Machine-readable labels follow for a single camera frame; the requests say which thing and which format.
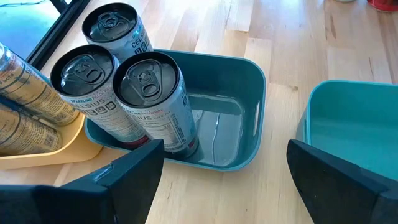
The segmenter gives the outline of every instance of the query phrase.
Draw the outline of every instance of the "teal plastic bin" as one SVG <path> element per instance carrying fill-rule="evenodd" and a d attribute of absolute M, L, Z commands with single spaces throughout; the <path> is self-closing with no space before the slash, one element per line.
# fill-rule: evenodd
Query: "teal plastic bin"
<path fill-rule="evenodd" d="M 217 55 L 156 50 L 181 68 L 200 145 L 186 159 L 173 162 L 218 171 L 239 170 L 250 163 L 261 141 L 266 78 L 253 62 Z M 88 138 L 123 149 L 112 136 L 86 120 Z"/>
<path fill-rule="evenodd" d="M 296 137 L 398 180 L 398 86 L 325 81 L 312 91 Z"/>

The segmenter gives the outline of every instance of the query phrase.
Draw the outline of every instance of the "tray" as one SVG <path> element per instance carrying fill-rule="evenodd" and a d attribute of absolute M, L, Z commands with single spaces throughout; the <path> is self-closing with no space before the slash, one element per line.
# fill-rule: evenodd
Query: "tray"
<path fill-rule="evenodd" d="M 168 159 L 218 171 L 239 170 L 256 155 L 261 140 L 266 78 L 253 62 L 232 57 L 156 50 L 181 68 L 200 145 L 189 158 Z M 86 120 L 88 138 L 124 149 L 94 122 Z"/>
<path fill-rule="evenodd" d="M 398 86 L 328 80 L 311 93 L 297 139 L 398 180 Z"/>
<path fill-rule="evenodd" d="M 84 121 L 85 116 L 80 113 L 71 124 L 56 128 L 62 135 L 61 149 L 40 154 L 3 156 L 0 157 L 0 169 L 80 162 L 95 157 L 102 146 L 87 139 L 83 129 Z"/>

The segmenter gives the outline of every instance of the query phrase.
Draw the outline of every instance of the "energy drink can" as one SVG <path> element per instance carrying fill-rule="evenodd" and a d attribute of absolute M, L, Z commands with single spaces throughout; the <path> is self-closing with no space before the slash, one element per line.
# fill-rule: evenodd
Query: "energy drink can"
<path fill-rule="evenodd" d="M 199 144 L 182 73 L 159 52 L 137 54 L 122 63 L 113 79 L 122 107 L 165 151 L 188 157 Z"/>
<path fill-rule="evenodd" d="M 368 3 L 380 11 L 384 12 L 398 11 L 398 0 L 368 0 Z"/>
<path fill-rule="evenodd" d="M 0 44 L 0 95 L 50 123 L 63 126 L 74 121 L 79 111 L 63 101 L 41 76 Z"/>
<path fill-rule="evenodd" d="M 128 4 L 112 3 L 95 9 L 84 20 L 82 30 L 89 44 L 108 49 L 120 62 L 153 51 L 141 18 Z"/>
<path fill-rule="evenodd" d="M 16 110 L 0 104 L 0 153 L 11 156 L 53 152 L 61 148 L 61 134 Z"/>
<path fill-rule="evenodd" d="M 62 56 L 50 81 L 60 96 L 106 132 L 132 148 L 147 142 L 145 131 L 120 107 L 112 90 L 117 58 L 97 45 Z"/>

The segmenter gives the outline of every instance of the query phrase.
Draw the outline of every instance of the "aluminum can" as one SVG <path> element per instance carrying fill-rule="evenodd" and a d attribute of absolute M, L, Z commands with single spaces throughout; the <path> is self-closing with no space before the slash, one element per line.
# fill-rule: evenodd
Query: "aluminum can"
<path fill-rule="evenodd" d="M 398 11 L 398 0 L 368 0 L 368 3 L 380 11 L 384 12 Z"/>
<path fill-rule="evenodd" d="M 41 76 L 31 65 L 0 44 L 0 95 L 52 124 L 70 124 L 79 111 L 63 101 Z"/>
<path fill-rule="evenodd" d="M 175 156 L 193 154 L 199 144 L 182 73 L 174 60 L 146 52 L 123 62 L 113 79 L 122 107 L 152 139 L 163 139 Z"/>
<path fill-rule="evenodd" d="M 112 78 L 118 65 L 117 58 L 105 48 L 84 45 L 56 62 L 50 81 L 62 99 L 115 139 L 135 148 L 149 138 L 116 101 Z"/>
<path fill-rule="evenodd" d="M 0 153 L 12 156 L 53 152 L 62 147 L 61 134 L 0 104 Z"/>
<path fill-rule="evenodd" d="M 84 20 L 82 30 L 89 44 L 108 49 L 120 62 L 153 51 L 141 18 L 128 4 L 112 3 L 95 9 Z"/>

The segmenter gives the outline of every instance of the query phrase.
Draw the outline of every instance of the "wooden surface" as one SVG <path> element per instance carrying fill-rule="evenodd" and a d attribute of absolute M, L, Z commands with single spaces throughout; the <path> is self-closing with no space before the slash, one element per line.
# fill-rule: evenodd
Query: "wooden surface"
<path fill-rule="evenodd" d="M 86 44 L 81 23 L 107 2 L 91 0 L 43 68 L 46 75 L 66 51 Z M 154 47 L 244 57 L 267 75 L 253 162 L 226 173 L 166 162 L 147 223 L 311 223 L 287 167 L 287 141 L 321 81 L 398 82 L 398 14 L 377 12 L 365 0 L 124 2 L 137 9 Z M 1 171 L 0 181 L 62 185 L 123 154 L 103 149 L 86 162 Z"/>

